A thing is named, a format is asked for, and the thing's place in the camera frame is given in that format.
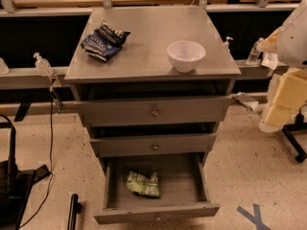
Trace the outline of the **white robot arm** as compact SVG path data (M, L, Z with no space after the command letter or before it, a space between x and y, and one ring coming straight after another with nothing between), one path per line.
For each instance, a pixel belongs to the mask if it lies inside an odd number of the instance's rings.
M307 0L302 0L283 24L260 45L263 53L276 53L289 69L274 74L259 128L276 132L288 124L307 101Z

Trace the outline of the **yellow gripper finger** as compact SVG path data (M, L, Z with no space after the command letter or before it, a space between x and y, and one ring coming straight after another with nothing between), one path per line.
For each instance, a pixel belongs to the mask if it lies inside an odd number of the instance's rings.
M280 44L281 28L274 30L268 37L260 42L258 49L263 53L276 54Z
M307 102L307 71L295 68L283 75L274 74L267 100L259 128L264 132L276 132L289 124Z

